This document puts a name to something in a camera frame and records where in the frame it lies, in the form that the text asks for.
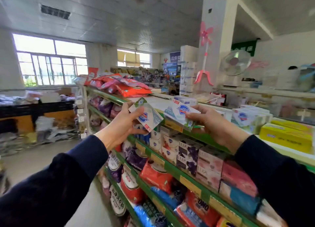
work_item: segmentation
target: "sleeve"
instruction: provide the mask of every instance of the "sleeve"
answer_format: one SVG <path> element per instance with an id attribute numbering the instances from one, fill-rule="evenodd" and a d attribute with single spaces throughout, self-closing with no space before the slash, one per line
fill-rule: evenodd
<path id="1" fill-rule="evenodd" d="M 235 154 L 236 162 L 289 226 L 313 222 L 315 175 L 251 135 Z"/>
<path id="2" fill-rule="evenodd" d="M 104 144 L 95 136 L 58 154 L 47 168 L 0 198 L 0 226 L 65 226 L 107 158 Z"/>

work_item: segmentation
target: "safeguard logo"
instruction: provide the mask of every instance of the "safeguard logo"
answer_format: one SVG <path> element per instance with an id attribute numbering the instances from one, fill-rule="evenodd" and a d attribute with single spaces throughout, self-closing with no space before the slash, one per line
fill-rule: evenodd
<path id="1" fill-rule="evenodd" d="M 239 113 L 238 118 L 241 120 L 241 122 L 247 120 L 247 115 L 245 113 Z"/>
<path id="2" fill-rule="evenodd" d="M 177 109 L 179 110 L 180 115 L 190 112 L 189 107 L 185 105 L 180 105 Z"/>
<path id="3" fill-rule="evenodd" d="M 147 113 L 141 114 L 138 118 L 139 118 L 139 120 L 140 120 L 141 122 L 147 122 L 147 121 L 149 121 L 149 119 L 148 119 L 148 114 L 147 114 Z"/>

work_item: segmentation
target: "window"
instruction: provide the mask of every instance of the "window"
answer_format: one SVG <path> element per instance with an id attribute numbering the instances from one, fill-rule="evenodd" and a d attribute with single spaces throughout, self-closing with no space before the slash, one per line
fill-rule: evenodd
<path id="1" fill-rule="evenodd" d="M 117 66 L 151 68 L 151 54 L 117 49 Z"/>
<path id="2" fill-rule="evenodd" d="M 70 85 L 88 74 L 85 45 L 13 34 L 26 87 Z"/>

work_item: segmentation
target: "person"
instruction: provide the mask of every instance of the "person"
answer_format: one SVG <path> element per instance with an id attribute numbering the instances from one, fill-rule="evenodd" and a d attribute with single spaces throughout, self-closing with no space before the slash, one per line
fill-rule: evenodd
<path id="1" fill-rule="evenodd" d="M 108 158 L 108 152 L 130 134 L 143 107 L 133 113 L 125 103 L 117 117 L 98 133 L 87 137 L 68 153 L 60 153 L 44 170 L 15 185 L 0 198 L 0 226 L 64 226 L 86 196 L 89 186 Z M 236 162 L 256 184 L 288 226 L 308 226 L 315 208 L 315 176 L 304 165 L 275 151 L 254 135 L 249 135 L 224 119 L 214 109 L 194 106 L 200 114 L 186 113 L 227 147 Z"/>

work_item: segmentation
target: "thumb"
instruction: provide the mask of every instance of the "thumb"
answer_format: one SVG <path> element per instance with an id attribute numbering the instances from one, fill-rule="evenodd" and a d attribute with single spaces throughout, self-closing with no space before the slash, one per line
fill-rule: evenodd
<path id="1" fill-rule="evenodd" d="M 186 117 L 190 120 L 198 121 L 201 123 L 204 123 L 205 121 L 204 114 L 200 114 L 200 113 L 186 113 Z"/>
<path id="2" fill-rule="evenodd" d="M 137 117 L 139 117 L 141 114 L 143 114 L 143 112 L 144 112 L 144 106 L 140 106 L 135 111 L 130 113 L 130 116 L 132 117 L 132 120 L 134 120 Z"/>

